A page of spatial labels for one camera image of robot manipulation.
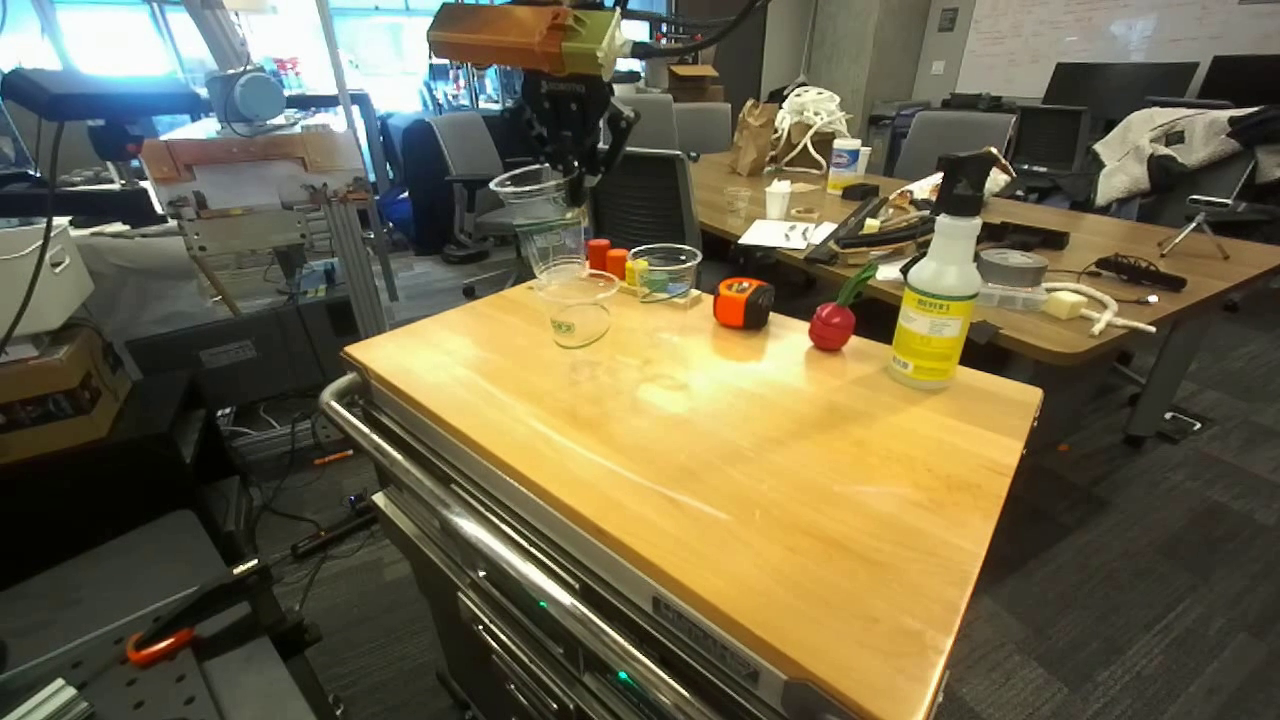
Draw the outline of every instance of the gray carpet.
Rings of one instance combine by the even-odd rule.
[[[1185,445],[1116,445],[1125,383],[1070,458],[1027,458],[951,654],[945,720],[1280,715],[1280,291],[1208,338],[1181,403]],[[374,488],[365,462],[256,481],[261,546],[289,549]],[[307,654],[349,715],[456,715],[430,608],[368,527],[281,574],[319,627]]]

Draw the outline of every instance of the white cloth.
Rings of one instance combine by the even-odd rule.
[[[1095,142],[1095,157],[1105,161],[1095,175],[1095,205],[1116,205],[1154,188],[1147,161],[1168,157],[1185,170],[1203,170],[1224,157],[1237,157],[1233,118],[1250,118],[1257,109],[1139,109],[1125,118],[1105,142]],[[1262,170],[1277,171],[1277,150],[1257,150]]]

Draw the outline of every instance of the bottle cap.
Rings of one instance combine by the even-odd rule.
[[[965,153],[965,157],[945,157],[939,171],[945,185],[936,191],[936,213],[939,217],[981,217],[990,201],[990,171],[996,170],[993,153]]]

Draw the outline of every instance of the wire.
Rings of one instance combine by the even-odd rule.
[[[633,56],[638,62],[651,62],[651,56],[692,56],[692,54],[705,54],[705,50],[711,50],[711,43],[720,43],[728,32],[738,32],[751,11],[760,11],[769,0],[743,0],[743,8],[728,21],[728,25],[720,25],[711,35],[705,35],[705,42],[692,42],[692,43],[633,43]],[[687,25],[687,21],[676,21],[676,16],[651,16],[651,11],[624,11],[624,16],[633,16],[633,21],[674,21],[674,25]]]
[[[39,284],[39,272],[43,272],[50,246],[51,246],[51,195],[57,195],[59,150],[65,150],[65,124],[51,127],[51,157],[50,157],[50,179],[43,179],[43,237],[39,237],[39,253],[36,253],[27,288],[26,288],[26,297],[16,299],[16,314],[14,314],[14,319],[10,319],[10,330],[4,330],[4,338],[0,338],[0,351],[10,350],[10,340],[16,338],[16,330],[26,324],[32,299],[36,299],[36,284]]]

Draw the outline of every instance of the wooden table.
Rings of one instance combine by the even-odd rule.
[[[769,175],[738,175],[731,157],[702,157],[692,164],[692,205],[705,231],[738,239],[743,228],[766,217],[766,185]],[[803,185],[791,201],[795,220],[845,220],[856,205],[829,195],[821,185]],[[1019,205],[993,195],[985,208],[990,220],[1018,220],[1037,228],[1071,231],[1065,253],[1049,253],[1049,280],[1076,280],[1095,255],[1128,253],[1143,260],[1162,260],[1158,246],[1172,237],[1162,225],[1131,225],[1119,217],[1070,213],[1045,205]],[[1128,426],[1128,437],[1154,437],[1172,391],[1193,366],[1193,350],[1203,338],[1203,317],[1217,314],[1230,297],[1250,291],[1280,272],[1280,250],[1257,239],[1224,239],[1233,260],[1222,260],[1211,237],[1187,237],[1168,260],[1168,272],[1187,277],[1185,291],[1162,291],[1162,306],[1125,306],[1125,317],[1147,319],[1162,330],[1162,370],[1147,375],[1147,391]],[[1119,280],[1088,277],[1091,288],[1131,299],[1147,288],[1131,288]],[[871,297],[902,299],[904,284],[871,284]],[[990,319],[1001,345],[1037,366],[1037,371],[1062,375],[1095,359],[1107,359],[1128,330],[1107,330],[1101,338],[1088,331],[1085,319],[1052,319],[1039,314],[990,310],[981,306],[977,319]]]
[[[510,288],[349,359],[775,670],[928,715],[1039,391],[969,370],[918,391],[871,340],[610,306],[583,351]]]

